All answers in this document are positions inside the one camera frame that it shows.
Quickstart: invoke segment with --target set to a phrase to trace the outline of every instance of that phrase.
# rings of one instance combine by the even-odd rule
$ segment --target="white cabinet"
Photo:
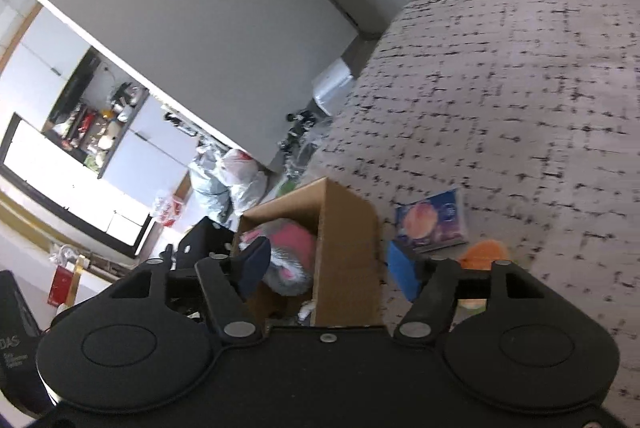
[[[187,169],[157,147],[127,130],[102,178],[148,208],[156,194],[173,194]]]
[[[0,97],[12,111],[42,130],[66,80],[22,44],[0,76]]]
[[[38,13],[20,42],[65,80],[89,50],[84,39],[45,8]]]
[[[149,96],[131,123],[130,130],[187,166],[196,155],[198,138],[180,132],[163,117],[162,103]]]

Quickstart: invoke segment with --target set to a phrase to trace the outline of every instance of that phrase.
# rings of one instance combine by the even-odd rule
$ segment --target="clutter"
[[[133,106],[131,106],[130,104],[126,105],[118,114],[118,121],[122,123],[129,121],[129,118],[133,114],[133,111]]]
[[[111,107],[118,114],[127,105],[136,106],[140,101],[144,90],[132,82],[125,82],[118,86],[110,97]]]
[[[316,310],[316,302],[309,300],[304,302],[298,312],[298,323],[304,326],[311,325],[311,315]]]
[[[313,287],[284,297],[261,283],[246,302],[252,314],[261,323],[295,318],[302,303],[313,299],[313,326],[379,325],[378,218],[372,205],[329,179],[317,180],[248,210],[240,218],[234,255],[243,233],[278,218],[294,220],[317,236]]]
[[[78,259],[78,250],[69,244],[52,244],[49,251],[49,261],[54,265],[65,267],[66,264],[73,264]]]
[[[229,188],[237,215],[258,204],[267,190],[267,176],[260,165],[236,148],[217,159],[213,175]]]
[[[107,135],[103,135],[99,140],[98,140],[98,148],[100,150],[110,150],[111,147],[113,146],[113,143],[115,142],[113,137],[109,137]]]
[[[467,242],[462,192],[458,188],[396,209],[396,241],[424,254]]]
[[[304,109],[295,115],[289,114],[287,121],[293,122],[294,125],[289,130],[287,138],[278,146],[284,154],[287,177],[295,184],[305,173],[311,157],[328,133],[332,120]]]
[[[111,119],[116,117],[116,113],[110,108],[102,109],[100,111],[100,115],[102,116],[103,119],[106,119],[107,121],[111,121]]]
[[[225,224],[232,212],[231,195],[229,189],[213,175],[216,155],[222,153],[214,145],[199,148],[196,158],[189,164],[189,177],[195,199],[206,211],[207,217]]]
[[[95,154],[95,164],[98,168],[102,168],[104,166],[104,162],[106,160],[107,153],[105,150],[101,150]]]
[[[198,132],[191,128],[187,123],[185,123],[180,116],[173,112],[165,112],[163,119],[170,123],[171,126],[174,126],[183,134],[188,135],[189,137],[196,137]]]
[[[271,264],[264,283],[282,296],[304,294],[313,285],[316,237],[288,218],[278,218],[242,234],[240,248],[264,236],[271,243]]]
[[[182,214],[184,202],[171,192],[159,192],[156,195],[149,215],[155,218],[156,222],[170,228],[175,224]]]

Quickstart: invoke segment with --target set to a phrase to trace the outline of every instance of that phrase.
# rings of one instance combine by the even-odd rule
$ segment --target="plastic bag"
[[[52,244],[49,249],[49,261],[54,265],[66,267],[69,262],[75,264],[78,250],[69,244]]]
[[[260,165],[242,150],[229,150],[217,156],[213,175],[231,192],[231,202],[237,215],[253,208],[267,190],[267,176]]]
[[[163,226],[170,228],[175,224],[182,214],[184,202],[170,192],[159,192],[153,205],[151,206],[151,215]]]
[[[311,289],[316,236],[293,220],[278,218],[244,233],[240,248],[245,249],[259,236],[271,242],[271,263],[264,283],[282,296],[299,296]]]
[[[322,141],[329,134],[332,119],[321,119],[308,132],[305,132],[285,158],[285,172],[291,181],[298,181],[306,171],[311,158],[316,153]]]
[[[267,176],[258,172],[249,184],[231,186],[231,201],[237,215],[257,205],[267,190]]]
[[[259,169],[258,163],[251,156],[233,148],[218,160],[214,175],[227,187],[247,185],[254,180]]]
[[[208,146],[189,164],[189,177],[193,195],[211,220],[224,224],[231,214],[229,189],[220,182],[213,172],[220,150]]]

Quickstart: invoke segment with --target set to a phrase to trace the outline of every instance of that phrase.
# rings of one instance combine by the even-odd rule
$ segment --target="patterned bedspread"
[[[305,180],[375,205],[465,188],[472,240],[615,337],[605,406],[640,426],[640,0],[411,0]],[[407,303],[385,281],[392,326]]]

